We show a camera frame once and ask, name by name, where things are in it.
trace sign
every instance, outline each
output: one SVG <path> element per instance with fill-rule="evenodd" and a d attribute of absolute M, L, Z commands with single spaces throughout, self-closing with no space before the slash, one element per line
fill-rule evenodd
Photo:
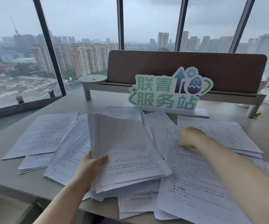
<path fill-rule="evenodd" d="M 180 67 L 170 76 L 136 75 L 129 90 L 132 105 L 194 111 L 200 96 L 213 87 L 211 79 L 199 75 L 198 69 Z"/>

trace left hand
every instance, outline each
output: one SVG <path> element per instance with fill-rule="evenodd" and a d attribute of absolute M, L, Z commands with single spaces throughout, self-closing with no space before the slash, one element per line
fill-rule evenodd
<path fill-rule="evenodd" d="M 106 155 L 92 159 L 91 151 L 89 151 L 83 156 L 73 180 L 79 182 L 82 186 L 87 187 L 89 191 L 91 182 L 95 179 L 98 173 L 99 166 L 108 161 L 108 158 L 109 157 Z"/>

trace hand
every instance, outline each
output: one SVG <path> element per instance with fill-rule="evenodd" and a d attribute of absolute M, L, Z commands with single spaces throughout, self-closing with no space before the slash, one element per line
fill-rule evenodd
<path fill-rule="evenodd" d="M 193 127 L 183 128 L 181 130 L 181 136 L 182 139 L 178 143 L 181 147 L 196 147 L 196 142 L 198 140 L 201 140 L 204 136 L 207 137 L 201 130 Z"/>
<path fill-rule="evenodd" d="M 83 156 L 73 180 L 80 183 L 83 187 L 87 187 L 87 191 L 89 191 L 91 182 L 98 173 L 99 166 L 107 162 L 108 158 L 108 155 L 106 155 L 92 159 L 91 151 L 89 151 Z"/>

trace brown fabric panel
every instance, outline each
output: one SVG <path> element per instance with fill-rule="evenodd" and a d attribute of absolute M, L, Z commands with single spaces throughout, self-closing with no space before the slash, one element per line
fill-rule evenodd
<path fill-rule="evenodd" d="M 172 76 L 196 67 L 213 81 L 214 91 L 257 93 L 267 57 L 262 54 L 112 50 L 107 82 L 135 84 L 135 75 Z"/>

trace blue arrow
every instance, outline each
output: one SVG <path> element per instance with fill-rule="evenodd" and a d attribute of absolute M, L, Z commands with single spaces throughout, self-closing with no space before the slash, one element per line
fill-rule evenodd
<path fill-rule="evenodd" d="M 176 87 L 175 87 L 175 93 L 179 93 L 180 86 L 181 86 L 181 80 L 185 78 L 183 71 L 179 71 L 177 75 L 175 75 L 174 78 L 177 78 Z"/>

